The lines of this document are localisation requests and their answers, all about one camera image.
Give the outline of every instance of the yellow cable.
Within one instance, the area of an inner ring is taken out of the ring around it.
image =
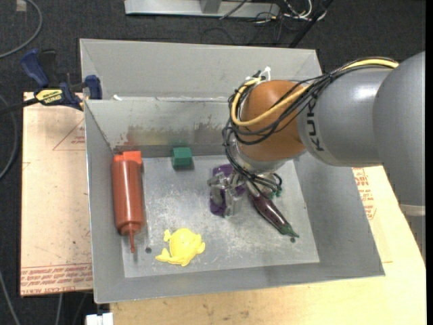
[[[385,59],[366,59],[366,60],[360,60],[358,62],[354,62],[353,64],[350,64],[348,66],[344,66],[340,70],[343,71],[343,70],[347,70],[347,69],[355,67],[355,66],[364,66],[364,65],[381,65],[381,66],[387,66],[389,68],[396,68],[398,66],[398,62],[385,60]],[[254,119],[251,119],[249,121],[240,121],[236,117],[237,103],[239,102],[239,99],[246,88],[248,88],[249,86],[251,86],[255,83],[259,83],[259,82],[260,82],[260,79],[253,79],[253,80],[245,83],[239,89],[238,93],[236,94],[236,96],[233,100],[233,104],[231,107],[231,120],[233,121],[234,124],[236,124],[239,127],[248,127],[250,125],[261,122],[263,119],[265,119],[269,115],[273,114],[276,110],[279,110],[281,107],[285,106],[289,101],[296,100],[296,98],[301,96],[312,85],[312,83],[311,83],[305,87],[301,87],[299,90],[295,91],[294,93],[289,95],[286,99],[281,101],[278,105],[275,105],[271,109],[265,111],[260,116],[254,118]]]

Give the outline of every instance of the purple object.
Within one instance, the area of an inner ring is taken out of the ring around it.
[[[217,173],[223,172],[225,177],[229,177],[233,172],[233,167],[230,164],[221,165],[219,167],[215,167],[212,170],[212,176],[215,176]]]
[[[230,164],[221,165],[219,167],[215,167],[212,170],[212,176],[215,176],[218,173],[223,173],[225,177],[229,177],[230,174],[233,172],[233,167]],[[236,187],[236,193],[238,196],[241,196],[245,192],[245,188],[243,186],[237,186]],[[221,198],[223,199],[221,204],[216,204],[212,198],[210,198],[210,212],[212,212],[215,215],[223,216],[225,213],[225,210],[227,209],[227,205],[225,203],[225,191],[219,190],[219,194],[221,195]]]

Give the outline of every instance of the green cube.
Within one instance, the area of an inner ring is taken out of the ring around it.
[[[192,163],[191,148],[177,147],[171,151],[171,165],[175,168],[188,167]]]

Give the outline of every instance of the red bottle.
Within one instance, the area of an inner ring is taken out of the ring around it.
[[[134,235],[145,225],[141,152],[128,151],[116,155],[112,165],[112,185],[116,229],[129,236],[131,252],[135,252]]]

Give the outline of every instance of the gray bin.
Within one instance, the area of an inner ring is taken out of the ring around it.
[[[265,66],[273,79],[319,75],[315,51],[83,39],[81,61],[83,78],[97,75],[104,91],[102,100],[85,104],[95,302],[384,274],[351,168],[305,153],[279,170],[283,195],[276,203],[300,234],[295,243],[248,201],[228,219],[208,208],[206,180],[227,163],[227,98]],[[191,148],[193,169],[171,167],[176,146]],[[116,152],[136,149],[143,154],[147,226],[132,255],[114,227],[110,167]],[[202,235],[204,253],[185,267],[155,260],[168,248],[164,230],[180,227]]]

